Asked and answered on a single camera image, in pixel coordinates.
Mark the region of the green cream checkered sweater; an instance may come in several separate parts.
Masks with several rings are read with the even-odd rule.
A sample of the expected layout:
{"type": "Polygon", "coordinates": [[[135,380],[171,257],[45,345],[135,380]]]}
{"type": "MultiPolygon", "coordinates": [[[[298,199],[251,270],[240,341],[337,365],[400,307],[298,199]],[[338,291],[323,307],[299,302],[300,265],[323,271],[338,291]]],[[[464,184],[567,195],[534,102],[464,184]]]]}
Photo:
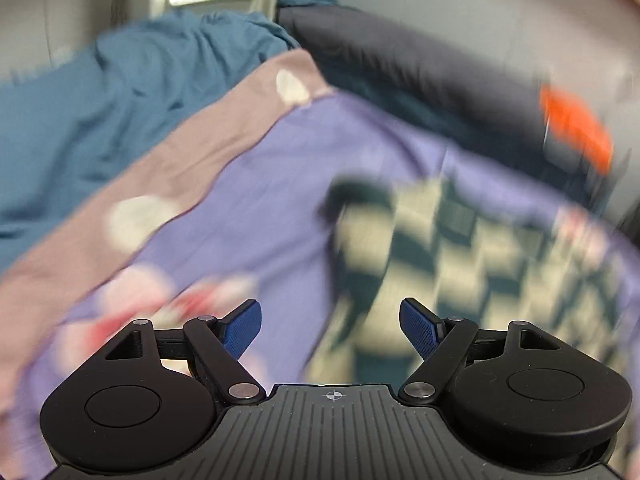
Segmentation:
{"type": "Polygon", "coordinates": [[[552,226],[519,222],[475,208],[440,179],[397,188],[337,181],[326,209],[336,305],[308,363],[311,382],[401,384],[419,362],[399,324],[409,297],[490,330],[532,322],[626,370],[622,263],[582,209],[561,209],[552,226]]]}

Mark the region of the purple floral bed sheet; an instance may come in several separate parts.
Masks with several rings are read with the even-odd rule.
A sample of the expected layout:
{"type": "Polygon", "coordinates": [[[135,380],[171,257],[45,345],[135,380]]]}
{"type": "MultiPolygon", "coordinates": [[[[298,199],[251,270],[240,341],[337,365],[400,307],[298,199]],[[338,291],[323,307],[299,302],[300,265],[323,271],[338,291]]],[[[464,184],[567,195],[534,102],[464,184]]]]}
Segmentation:
{"type": "MultiPolygon", "coordinates": [[[[265,387],[310,382],[309,360],[336,305],[335,221],[326,209],[331,186],[365,180],[397,188],[431,179],[453,183],[479,210],[519,222],[552,226],[561,209],[579,208],[547,185],[347,92],[286,114],[220,174],[198,206],[178,218],[169,218],[156,200],[117,205],[114,235],[134,244],[136,258],[64,309],[17,388],[12,432],[29,478],[53,467],[38,427],[46,397],[138,316],[152,316],[160,327],[178,326],[194,313],[221,316],[255,297],[262,329],[242,363],[265,387]]],[[[639,314],[638,255],[605,235],[623,269],[620,332],[628,362],[621,373],[634,379],[639,367],[630,354],[630,324],[639,314]]]]}

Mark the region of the orange grey object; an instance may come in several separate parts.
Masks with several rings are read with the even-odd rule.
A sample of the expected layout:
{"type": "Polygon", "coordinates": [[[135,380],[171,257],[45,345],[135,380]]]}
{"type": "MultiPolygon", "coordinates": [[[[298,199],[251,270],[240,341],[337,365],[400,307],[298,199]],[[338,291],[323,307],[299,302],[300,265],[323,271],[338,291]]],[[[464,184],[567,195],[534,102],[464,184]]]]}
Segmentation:
{"type": "Polygon", "coordinates": [[[584,156],[600,176],[607,177],[612,169],[614,144],[591,108],[578,96],[551,84],[540,87],[539,102],[552,138],[584,156]]]}

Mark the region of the dark navy bed edge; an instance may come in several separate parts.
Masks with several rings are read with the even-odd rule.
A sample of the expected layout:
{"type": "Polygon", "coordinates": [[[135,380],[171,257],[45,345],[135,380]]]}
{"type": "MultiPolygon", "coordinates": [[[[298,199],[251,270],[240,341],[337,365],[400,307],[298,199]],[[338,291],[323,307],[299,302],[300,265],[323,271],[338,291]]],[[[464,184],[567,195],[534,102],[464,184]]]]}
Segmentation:
{"type": "Polygon", "coordinates": [[[435,38],[347,6],[287,6],[279,24],[334,87],[554,185],[608,177],[611,147],[561,130],[542,88],[435,38]]]}

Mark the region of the teal blue blanket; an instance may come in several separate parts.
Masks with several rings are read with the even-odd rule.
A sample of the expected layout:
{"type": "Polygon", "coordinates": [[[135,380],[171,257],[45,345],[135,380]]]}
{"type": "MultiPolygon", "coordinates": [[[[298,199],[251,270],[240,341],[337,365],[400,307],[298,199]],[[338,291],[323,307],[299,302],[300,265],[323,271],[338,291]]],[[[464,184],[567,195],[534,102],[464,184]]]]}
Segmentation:
{"type": "Polygon", "coordinates": [[[260,13],[178,11],[104,32],[54,70],[2,81],[2,268],[180,122],[298,46],[260,13]]]}

